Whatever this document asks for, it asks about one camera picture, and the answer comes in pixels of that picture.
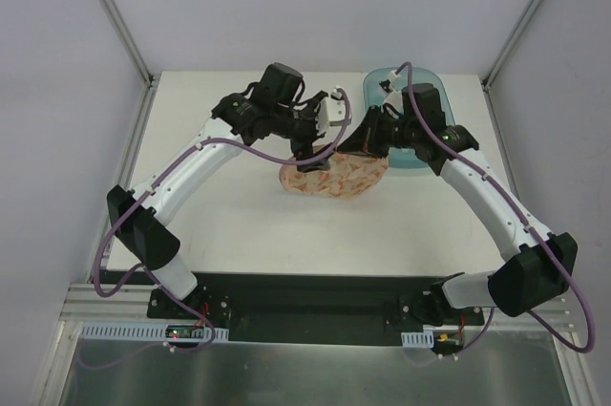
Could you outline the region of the floral mesh laundry bag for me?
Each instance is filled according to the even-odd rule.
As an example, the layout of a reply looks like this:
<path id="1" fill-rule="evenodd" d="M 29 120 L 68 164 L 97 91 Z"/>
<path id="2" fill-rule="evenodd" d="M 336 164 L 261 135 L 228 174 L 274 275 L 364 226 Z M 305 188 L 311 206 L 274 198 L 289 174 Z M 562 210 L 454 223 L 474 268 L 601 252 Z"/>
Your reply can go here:
<path id="1" fill-rule="evenodd" d="M 333 154 L 328 170 L 299 172 L 294 165 L 282 165 L 279 181 L 288 193 L 334 199 L 354 199 L 369 191 L 387 173 L 390 158 Z"/>

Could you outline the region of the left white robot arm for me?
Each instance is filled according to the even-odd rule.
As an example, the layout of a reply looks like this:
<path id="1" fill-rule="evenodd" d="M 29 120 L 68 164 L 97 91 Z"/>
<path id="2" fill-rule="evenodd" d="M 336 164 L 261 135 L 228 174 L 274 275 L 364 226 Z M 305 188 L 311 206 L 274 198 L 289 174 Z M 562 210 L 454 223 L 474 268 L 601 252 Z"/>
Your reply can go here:
<path id="1" fill-rule="evenodd" d="M 281 63 L 267 66 L 260 80 L 240 93 L 224 96 L 190 142 L 161 171 L 126 190 L 107 195 L 111 234 L 135 255 L 167 291 L 168 306 L 179 318 L 195 317 L 201 296 L 198 281 L 179 255 L 180 241 L 169 231 L 181 207 L 214 173 L 259 139 L 277 136 L 290 142 L 302 166 L 324 158 L 313 150 L 327 128 L 321 91 L 302 100 L 303 76 Z"/>

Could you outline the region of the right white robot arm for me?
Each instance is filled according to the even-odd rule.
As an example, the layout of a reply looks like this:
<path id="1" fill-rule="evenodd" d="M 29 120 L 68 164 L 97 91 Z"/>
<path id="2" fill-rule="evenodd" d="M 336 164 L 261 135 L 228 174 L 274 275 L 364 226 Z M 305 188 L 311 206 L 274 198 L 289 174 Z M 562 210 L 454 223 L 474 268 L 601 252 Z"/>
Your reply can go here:
<path id="1" fill-rule="evenodd" d="M 432 285 L 425 309 L 451 324 L 465 308 L 493 307 L 517 317 L 569 289 L 578 246 L 554 234 L 501 185 L 472 134 L 449 125 L 431 83 L 396 91 L 380 84 L 384 102 L 370 106 L 342 154 L 382 159 L 393 148 L 411 149 L 467 203 L 491 235 L 504 261 L 496 271 L 458 272 Z"/>

